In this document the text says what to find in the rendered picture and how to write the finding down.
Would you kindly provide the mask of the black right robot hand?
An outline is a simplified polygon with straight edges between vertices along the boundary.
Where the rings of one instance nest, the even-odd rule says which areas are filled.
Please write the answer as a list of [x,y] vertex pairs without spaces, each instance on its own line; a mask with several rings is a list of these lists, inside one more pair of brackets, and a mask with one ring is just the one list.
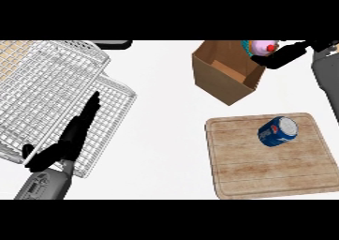
[[267,56],[254,55],[251,59],[264,67],[270,69],[279,69],[293,60],[296,60],[307,53],[307,48],[311,47],[313,50],[318,53],[326,50],[329,47],[336,46],[339,40],[305,40],[296,42],[292,45],[283,46]]

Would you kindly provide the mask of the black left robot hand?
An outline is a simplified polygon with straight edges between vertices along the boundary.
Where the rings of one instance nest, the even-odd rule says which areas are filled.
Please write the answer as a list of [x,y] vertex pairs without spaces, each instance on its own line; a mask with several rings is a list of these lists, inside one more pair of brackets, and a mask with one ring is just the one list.
[[84,105],[81,114],[72,118],[58,142],[34,155],[25,165],[33,173],[43,172],[58,161],[78,159],[100,106],[100,92],[96,92]]

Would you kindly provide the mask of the pink cupcake teal wrapper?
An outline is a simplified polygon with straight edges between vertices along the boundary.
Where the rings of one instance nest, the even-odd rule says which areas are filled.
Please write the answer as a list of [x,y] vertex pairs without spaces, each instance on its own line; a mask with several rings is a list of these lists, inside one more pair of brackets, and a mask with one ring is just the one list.
[[277,40],[243,40],[240,45],[249,56],[267,56],[280,47]]

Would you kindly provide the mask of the brown cardboard box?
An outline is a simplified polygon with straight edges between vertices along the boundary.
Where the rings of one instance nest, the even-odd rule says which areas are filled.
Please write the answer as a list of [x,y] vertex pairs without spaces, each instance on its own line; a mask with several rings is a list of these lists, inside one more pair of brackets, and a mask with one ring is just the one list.
[[239,40],[206,40],[192,54],[192,68],[195,84],[227,105],[255,92],[265,71]]

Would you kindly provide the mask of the tan wooden board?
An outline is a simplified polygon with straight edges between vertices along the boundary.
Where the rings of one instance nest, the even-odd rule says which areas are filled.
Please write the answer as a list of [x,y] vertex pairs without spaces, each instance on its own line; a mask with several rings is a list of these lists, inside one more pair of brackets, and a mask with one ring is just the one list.
[[33,40],[0,40],[0,82],[16,70],[33,44]]

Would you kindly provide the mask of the pale wooden cutting board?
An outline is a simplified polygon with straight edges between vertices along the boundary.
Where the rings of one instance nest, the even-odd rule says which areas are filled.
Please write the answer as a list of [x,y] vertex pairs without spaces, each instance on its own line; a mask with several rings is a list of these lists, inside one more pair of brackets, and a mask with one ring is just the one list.
[[299,126],[295,140],[265,146],[259,127],[271,114],[218,117],[206,121],[215,194],[221,199],[257,199],[339,191],[339,167],[314,117],[287,115]]

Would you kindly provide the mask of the blue soda can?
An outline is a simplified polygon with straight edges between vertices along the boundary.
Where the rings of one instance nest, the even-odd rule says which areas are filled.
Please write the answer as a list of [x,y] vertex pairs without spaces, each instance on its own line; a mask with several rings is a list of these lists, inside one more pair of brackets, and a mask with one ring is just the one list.
[[277,116],[259,128],[258,136],[264,145],[274,147],[295,140],[299,134],[299,126],[293,119]]

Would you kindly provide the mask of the dark grey appliance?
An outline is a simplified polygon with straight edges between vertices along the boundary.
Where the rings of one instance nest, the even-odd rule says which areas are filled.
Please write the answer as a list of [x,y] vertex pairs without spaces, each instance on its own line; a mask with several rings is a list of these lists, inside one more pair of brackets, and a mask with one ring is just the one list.
[[130,48],[133,41],[131,40],[93,40],[93,43],[103,50],[125,50]]

